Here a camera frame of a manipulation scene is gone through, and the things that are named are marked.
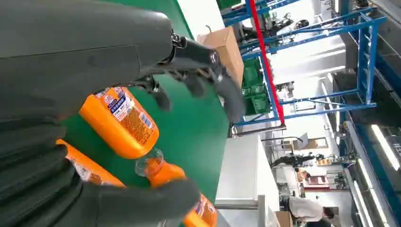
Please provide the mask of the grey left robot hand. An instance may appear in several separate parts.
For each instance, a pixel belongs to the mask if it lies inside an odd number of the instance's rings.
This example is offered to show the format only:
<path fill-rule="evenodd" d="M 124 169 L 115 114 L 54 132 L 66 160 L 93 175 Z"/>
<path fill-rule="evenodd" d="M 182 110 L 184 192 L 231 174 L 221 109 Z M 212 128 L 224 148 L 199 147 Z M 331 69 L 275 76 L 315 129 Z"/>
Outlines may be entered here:
<path fill-rule="evenodd" d="M 155 189 L 84 181 L 57 144 L 60 121 L 87 97 L 143 87 L 163 110 L 153 79 L 170 73 L 194 96 L 202 80 L 224 98 L 231 122 L 245 112 L 219 54 L 174 33 L 163 13 L 96 0 L 0 3 L 0 224 L 3 227 L 151 227 L 180 221 L 201 200 L 177 179 Z"/>

